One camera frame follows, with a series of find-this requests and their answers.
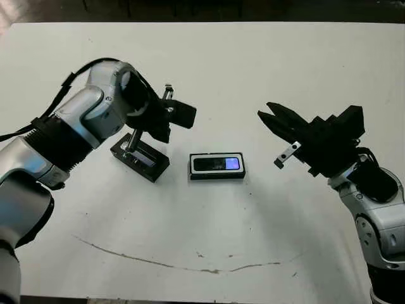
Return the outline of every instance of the white table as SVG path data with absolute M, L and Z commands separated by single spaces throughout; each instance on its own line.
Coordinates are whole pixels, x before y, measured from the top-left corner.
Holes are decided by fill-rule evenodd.
M 197 107 L 194 128 L 173 126 L 169 145 L 144 136 L 171 161 L 157 183 L 111 155 L 128 129 L 73 170 L 48 224 L 16 252 L 22 293 L 368 303 L 350 213 L 308 166 L 274 166 L 287 143 L 256 112 L 274 101 L 311 120 L 361 105 L 363 145 L 404 180 L 404 33 L 352 23 L 13 25 L 0 39 L 1 133 L 40 115 L 70 71 L 101 56 L 130 62 L 159 94 L 171 83 Z M 214 151 L 243 152 L 243 182 L 187 180 L 189 153 Z

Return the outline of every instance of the black stand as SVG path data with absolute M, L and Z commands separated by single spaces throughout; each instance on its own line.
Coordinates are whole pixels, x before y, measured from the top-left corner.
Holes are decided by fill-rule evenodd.
M 139 140 L 135 152 L 127 153 L 125 148 L 129 144 L 130 138 L 131 134 L 128 133 L 111 147 L 110 151 L 132 170 L 151 182 L 155 182 L 169 167 L 169 158 L 141 140 Z

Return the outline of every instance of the robotic arm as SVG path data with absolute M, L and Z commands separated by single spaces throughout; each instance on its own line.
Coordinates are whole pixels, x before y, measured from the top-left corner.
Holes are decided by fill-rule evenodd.
M 52 113 L 75 77 L 88 68 L 84 89 Z M 128 63 L 101 58 L 72 73 L 40 118 L 1 137 L 31 130 L 0 151 L 0 303 L 20 301 L 20 265 L 14 249 L 32 241 L 50 218 L 54 201 L 47 188 L 63 188 L 73 167 L 125 124 L 136 129 L 134 134 L 148 132 L 168 143 L 170 122 L 192 126 L 194 116 L 182 115 L 190 108 L 158 98 Z
M 295 155 L 329 178 L 328 185 L 352 213 L 371 279 L 373 303 L 404 303 L 405 202 L 399 179 L 379 166 L 368 148 L 363 109 L 350 106 L 338 117 L 315 117 L 308 123 L 294 111 L 268 103 L 274 115 L 258 112 L 263 123 L 291 145 L 277 159 L 279 168 Z

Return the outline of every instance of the small black box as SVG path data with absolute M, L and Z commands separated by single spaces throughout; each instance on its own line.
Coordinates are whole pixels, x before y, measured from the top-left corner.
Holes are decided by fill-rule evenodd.
M 190 154 L 189 170 L 191 180 L 243 179 L 246 174 L 239 152 Z
M 132 170 L 155 182 L 169 166 L 169 158 L 143 141 L 139 141 L 135 152 L 126 155 L 125 148 L 130 138 L 131 134 L 128 133 L 111 147 L 110 151 Z

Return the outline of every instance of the blue screen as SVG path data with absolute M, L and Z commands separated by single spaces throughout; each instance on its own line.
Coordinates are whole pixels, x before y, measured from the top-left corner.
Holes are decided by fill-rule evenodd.
M 227 170 L 238 170 L 239 160 L 236 157 L 230 157 L 225 159 L 225 168 Z

